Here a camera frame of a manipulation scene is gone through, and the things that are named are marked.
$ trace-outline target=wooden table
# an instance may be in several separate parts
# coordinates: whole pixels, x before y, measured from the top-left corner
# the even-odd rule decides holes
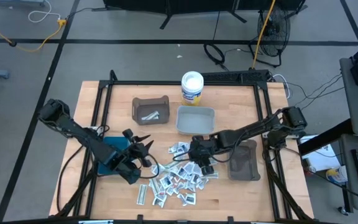
[[[154,140],[150,153],[159,163],[168,164],[172,155],[168,147],[178,141],[190,142],[191,136],[180,135],[175,129],[177,108],[181,105],[180,86],[165,85],[114,85],[107,125],[110,130],[106,136],[122,136],[122,131],[131,128],[135,135],[151,134],[149,140]],[[89,126],[93,114],[98,82],[83,82],[77,107],[75,121],[82,126]],[[288,105],[283,85],[268,83],[268,92],[273,112]],[[132,99],[159,98],[167,95],[170,100],[170,120],[167,124],[139,126],[132,120]],[[263,94],[260,91],[264,116]],[[200,106],[215,109],[215,131],[223,129],[238,129],[258,120],[255,107],[255,96],[252,87],[248,86],[206,86]],[[98,122],[101,121],[103,109],[100,109]],[[136,199],[140,184],[148,184],[149,180],[140,179],[129,185],[119,176],[98,178],[95,189],[91,218],[94,219],[130,219],[135,220],[138,214],[143,214],[145,220],[227,220],[233,216],[235,221],[274,221],[272,201],[265,162],[262,159],[262,140],[260,136],[253,138],[258,146],[257,165],[261,176],[259,181],[239,182],[229,180],[227,164],[218,164],[214,168],[219,172],[219,179],[210,180],[204,190],[197,190],[196,205],[182,206],[180,199],[174,195],[167,198],[164,208],[153,206],[152,189],[147,190],[145,205],[137,205]],[[298,150],[294,140],[288,140],[290,149]],[[68,140],[62,164],[79,148],[75,139]],[[70,199],[78,186],[84,151],[77,155],[68,165],[62,180],[61,206]],[[281,151],[283,170],[286,177],[287,189],[305,213],[313,217],[308,189],[301,167],[299,156],[286,150]],[[279,201],[280,216],[285,217],[282,196],[276,188]],[[81,213],[85,210],[88,191],[85,190],[82,199]],[[56,214],[56,193],[53,198],[50,214]]]

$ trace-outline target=white cable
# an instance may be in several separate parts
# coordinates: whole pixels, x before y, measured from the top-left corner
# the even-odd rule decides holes
[[[29,18],[30,22],[34,22],[34,23],[36,23],[36,22],[41,22],[41,21],[43,21],[48,15],[58,16],[58,17],[59,17],[58,19],[61,18],[61,15],[60,15],[60,14],[52,13],[52,12],[51,12],[51,11],[52,11],[52,6],[50,5],[49,1],[48,1],[48,0],[44,0],[44,1],[47,2],[48,5],[49,5],[49,12],[43,12],[43,11],[32,11],[32,12],[30,12],[29,15],[27,16],[27,17]],[[42,13],[42,14],[45,14],[45,15],[43,16],[42,19],[37,20],[37,21],[34,21],[34,20],[32,20],[32,19],[30,18],[30,16],[31,16],[33,13]]]
[[[275,74],[274,76],[273,76],[273,78],[274,77],[276,77],[276,76],[280,76],[283,80],[284,80],[284,83],[285,83],[285,85],[287,86],[287,99],[289,99],[290,97],[291,97],[291,92],[290,92],[290,88],[288,87],[288,83],[287,83],[287,81],[286,81],[286,79],[284,78],[284,76],[283,75],[281,75],[281,74]]]

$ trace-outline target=fan stand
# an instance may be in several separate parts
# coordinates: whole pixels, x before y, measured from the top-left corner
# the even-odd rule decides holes
[[[250,52],[252,54],[252,58],[255,58],[255,53],[254,53],[254,50],[252,50],[251,42],[248,44],[248,47],[249,47],[249,50],[250,50]],[[259,59],[256,59],[256,61],[259,62],[259,63],[263,63],[265,65],[270,65],[273,68],[277,68],[277,67],[281,66],[281,53],[282,53],[282,51],[277,50],[277,52],[278,52],[277,56],[278,56],[278,61],[279,61],[278,65],[274,65],[274,64],[268,63],[268,62],[264,62],[264,61],[259,60]]]

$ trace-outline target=blue object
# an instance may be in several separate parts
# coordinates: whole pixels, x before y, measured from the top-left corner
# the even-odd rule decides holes
[[[129,146],[129,141],[125,137],[104,137],[103,142],[118,148],[119,151],[126,149]],[[105,165],[99,163],[98,166],[99,175],[116,175],[116,171],[111,171]]]

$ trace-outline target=yellow cable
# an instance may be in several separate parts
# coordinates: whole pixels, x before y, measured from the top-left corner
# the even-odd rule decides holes
[[[17,47],[18,49],[20,49],[20,50],[23,50],[23,51],[29,52],[29,53],[33,53],[33,52],[36,52],[36,51],[40,50],[40,49],[44,46],[44,44],[46,43],[46,41],[47,41],[48,39],[52,38],[52,37],[53,37],[54,35],[56,35],[57,33],[59,33],[59,31],[62,29],[62,27],[67,23],[67,21],[66,21],[65,19],[59,19],[57,22],[58,22],[58,24],[59,24],[59,28],[58,28],[53,34],[51,34],[49,37],[47,37],[37,49],[29,50],[29,49],[25,49],[25,48],[23,48],[23,47],[21,47],[21,46],[16,46],[16,47]],[[9,39],[8,39],[7,37],[5,37],[4,35],[2,35],[1,33],[0,33],[0,36],[1,36],[3,39],[5,39],[6,42],[12,44],[12,41],[9,40]]]
[[[267,21],[268,21],[268,19],[269,19],[269,17],[270,17],[270,13],[272,13],[272,10],[273,10],[274,3],[275,3],[275,2],[276,2],[276,0],[273,0],[273,1],[272,1],[272,5],[270,5],[270,9],[268,10],[267,17],[266,17],[265,22],[264,22],[264,26],[262,27],[262,30],[260,31],[259,38],[258,38],[258,43],[257,43],[257,45],[256,45],[256,51],[255,51],[255,56],[254,56],[254,62],[252,63],[252,67],[251,67],[251,68],[255,68],[256,58],[258,57],[258,50],[259,50],[260,40],[262,39],[262,36],[263,36],[264,30],[265,30]]]

